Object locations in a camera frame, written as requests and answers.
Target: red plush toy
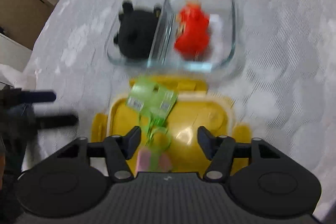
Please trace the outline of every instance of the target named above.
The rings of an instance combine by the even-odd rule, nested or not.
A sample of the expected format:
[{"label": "red plush toy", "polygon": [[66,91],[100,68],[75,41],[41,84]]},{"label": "red plush toy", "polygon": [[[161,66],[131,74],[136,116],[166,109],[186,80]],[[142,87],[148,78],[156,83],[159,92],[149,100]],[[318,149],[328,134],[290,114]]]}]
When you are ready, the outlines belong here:
[{"label": "red plush toy", "polygon": [[209,15],[201,10],[199,2],[187,2],[176,16],[179,28],[174,44],[184,58],[194,59],[204,53],[209,45]]}]

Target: black stuffed animal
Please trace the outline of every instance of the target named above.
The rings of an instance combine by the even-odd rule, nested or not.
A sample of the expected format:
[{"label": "black stuffed animal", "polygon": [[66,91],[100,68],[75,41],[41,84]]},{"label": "black stuffed animal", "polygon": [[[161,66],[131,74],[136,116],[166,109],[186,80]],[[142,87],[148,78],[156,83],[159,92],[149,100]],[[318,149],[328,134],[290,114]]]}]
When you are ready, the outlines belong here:
[{"label": "black stuffed animal", "polygon": [[147,59],[151,52],[161,7],[154,11],[134,10],[130,0],[123,1],[123,12],[119,14],[120,28],[113,39],[120,52],[129,59]]}]

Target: white textured fabric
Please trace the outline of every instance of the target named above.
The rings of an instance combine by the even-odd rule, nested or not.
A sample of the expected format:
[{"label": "white textured fabric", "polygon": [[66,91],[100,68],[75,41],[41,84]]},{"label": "white textured fabric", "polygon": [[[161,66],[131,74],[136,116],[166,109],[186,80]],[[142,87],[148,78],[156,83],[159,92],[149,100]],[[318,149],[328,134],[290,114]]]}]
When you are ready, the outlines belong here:
[{"label": "white textured fabric", "polygon": [[[37,89],[53,89],[53,104],[36,111],[75,109],[79,126],[40,132],[27,155],[47,157],[77,136],[128,88],[124,68],[112,66],[104,44],[122,0],[60,0],[36,41],[26,73]],[[322,184],[315,215],[336,198],[335,0],[236,0],[246,64],[240,76],[214,90],[231,96],[254,135],[312,171]]]}]

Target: yellow plastic case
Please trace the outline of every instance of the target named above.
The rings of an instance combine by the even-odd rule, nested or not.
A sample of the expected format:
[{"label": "yellow plastic case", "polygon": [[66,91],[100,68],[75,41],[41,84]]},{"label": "yellow plastic case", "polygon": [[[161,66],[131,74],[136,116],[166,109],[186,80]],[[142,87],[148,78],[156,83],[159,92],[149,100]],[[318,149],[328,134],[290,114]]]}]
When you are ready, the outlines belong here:
[{"label": "yellow plastic case", "polygon": [[[247,125],[237,125],[230,98],[207,92],[207,84],[201,80],[170,76],[153,76],[151,79],[167,88],[179,92],[178,99],[167,117],[167,128],[172,142],[166,153],[173,165],[173,172],[199,172],[203,176],[209,166],[197,143],[197,129],[205,126],[214,136],[229,135],[238,142],[250,142],[251,132]],[[125,105],[128,94],[122,94],[111,104],[107,115],[98,113],[92,123],[91,142],[103,141],[110,135],[126,135],[138,125],[138,113]],[[163,135],[158,135],[160,142]],[[142,134],[140,146],[145,145]],[[135,174],[137,153],[128,162]],[[247,159],[234,161],[232,172],[247,165]]]}]

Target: yellow lid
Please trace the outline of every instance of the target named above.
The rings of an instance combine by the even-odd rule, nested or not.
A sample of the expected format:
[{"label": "yellow lid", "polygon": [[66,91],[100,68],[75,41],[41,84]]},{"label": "yellow lid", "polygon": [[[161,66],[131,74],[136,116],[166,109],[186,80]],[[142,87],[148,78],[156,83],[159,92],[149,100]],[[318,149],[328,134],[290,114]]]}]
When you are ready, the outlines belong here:
[{"label": "yellow lid", "polygon": [[97,113],[91,125],[91,142],[102,142],[106,138],[108,116],[104,113]]},{"label": "yellow lid", "polygon": [[[192,79],[187,77],[170,76],[170,75],[153,75],[149,76],[153,81],[165,86],[167,89],[177,92],[207,92],[208,85],[200,79]],[[133,87],[135,78],[129,82],[130,87]]]}]

